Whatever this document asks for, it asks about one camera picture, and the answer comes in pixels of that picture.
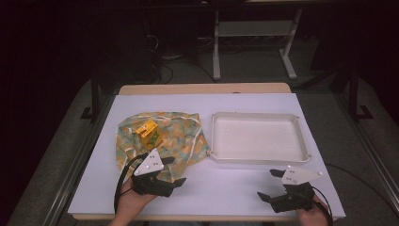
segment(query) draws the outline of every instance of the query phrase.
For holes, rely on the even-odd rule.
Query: cloth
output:
[[[173,182],[182,178],[184,170],[207,156],[208,143],[200,125],[199,114],[183,112],[147,112],[134,115],[119,124],[117,132],[117,165],[120,170],[137,155],[148,153],[140,143],[136,129],[147,120],[157,123],[162,142],[157,147],[161,158],[174,157],[172,164],[158,174],[159,180]],[[138,163],[129,169],[129,178]]]

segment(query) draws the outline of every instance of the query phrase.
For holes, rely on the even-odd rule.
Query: plastic tray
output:
[[[311,158],[293,114],[218,112],[212,136],[216,162],[300,165]]]

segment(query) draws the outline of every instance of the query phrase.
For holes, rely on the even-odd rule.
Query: human hand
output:
[[[320,202],[327,209],[327,206],[320,200],[318,196],[314,195],[313,200]],[[326,215],[315,204],[313,205],[313,208],[308,211],[304,209],[297,209],[296,214],[302,226],[328,226]]]
[[[120,196],[118,211],[109,226],[128,225],[149,202],[157,197],[149,194],[139,195],[131,189],[132,187],[133,181],[129,178],[121,188],[121,193],[127,192]]]

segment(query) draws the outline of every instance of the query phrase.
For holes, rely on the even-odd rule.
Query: yellow object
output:
[[[158,124],[155,121],[146,121],[136,129],[136,133],[139,135],[140,143],[149,151],[161,143]]]

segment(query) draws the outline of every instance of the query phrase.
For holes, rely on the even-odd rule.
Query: tray rim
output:
[[[217,120],[218,117],[227,115],[230,116],[231,118],[237,117],[237,118],[242,118],[245,119],[248,117],[245,117],[246,115],[250,116],[256,116],[256,117],[267,117],[267,116],[283,116],[283,117],[290,117],[292,119],[295,119],[295,129],[299,131],[300,137],[299,142],[303,142],[304,149],[303,150],[303,160],[298,160],[298,161],[292,161],[292,160],[273,160],[273,159],[237,159],[237,158],[220,158],[215,156],[215,151],[214,151],[214,143],[215,143],[215,121]],[[303,129],[301,128],[302,126],[300,125],[300,117],[292,114],[292,113],[275,113],[275,112],[216,112],[212,115],[212,142],[211,142],[211,151],[210,151],[210,157],[214,159],[217,163],[232,163],[232,164],[254,164],[254,165],[259,165],[259,164],[266,164],[266,165],[293,165],[293,166],[298,166],[298,165],[303,165],[311,160],[311,152],[308,148],[307,141],[304,137],[303,134]]]

